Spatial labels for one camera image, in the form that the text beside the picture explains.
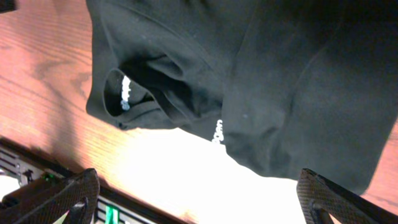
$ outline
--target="carbon fiber texture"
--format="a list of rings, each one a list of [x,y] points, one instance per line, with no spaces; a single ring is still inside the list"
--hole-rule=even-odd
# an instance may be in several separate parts
[[[302,170],[297,195],[308,224],[333,223],[329,214],[343,224],[398,223],[396,215],[309,169]]]
[[[41,194],[33,195],[11,208],[0,211],[0,220],[2,224],[50,224],[82,202],[80,204],[85,204],[83,215],[77,218],[68,215],[64,223],[89,224],[99,192],[100,183],[96,171],[88,169]]]

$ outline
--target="black fabric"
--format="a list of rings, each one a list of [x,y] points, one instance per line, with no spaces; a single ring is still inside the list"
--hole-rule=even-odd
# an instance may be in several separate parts
[[[309,168],[360,194],[397,118],[397,4],[87,0],[87,112],[121,129],[222,131],[259,175]]]

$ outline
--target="green component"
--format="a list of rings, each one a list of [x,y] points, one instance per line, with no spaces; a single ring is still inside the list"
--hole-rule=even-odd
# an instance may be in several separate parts
[[[111,205],[107,205],[105,212],[106,212],[105,224],[119,224],[118,208],[111,206]]]
[[[55,179],[55,176],[53,175],[53,174],[44,174],[43,175],[43,179],[45,179],[45,181],[50,181],[50,180],[53,180],[53,179]]]

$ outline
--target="t-shirt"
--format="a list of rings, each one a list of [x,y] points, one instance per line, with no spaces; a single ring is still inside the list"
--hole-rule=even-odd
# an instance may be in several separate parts
[[[87,112],[182,128],[266,177],[309,168],[357,194],[398,112],[397,3],[87,0]]]

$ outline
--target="wooden table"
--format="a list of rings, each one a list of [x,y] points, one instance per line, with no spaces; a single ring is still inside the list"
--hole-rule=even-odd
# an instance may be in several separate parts
[[[19,3],[18,11],[0,14],[2,136],[76,172],[94,167],[103,184],[191,222],[303,222],[292,180],[259,177],[223,146],[178,129],[122,132],[88,116],[84,1]],[[398,124],[363,197],[398,214],[397,189]]]

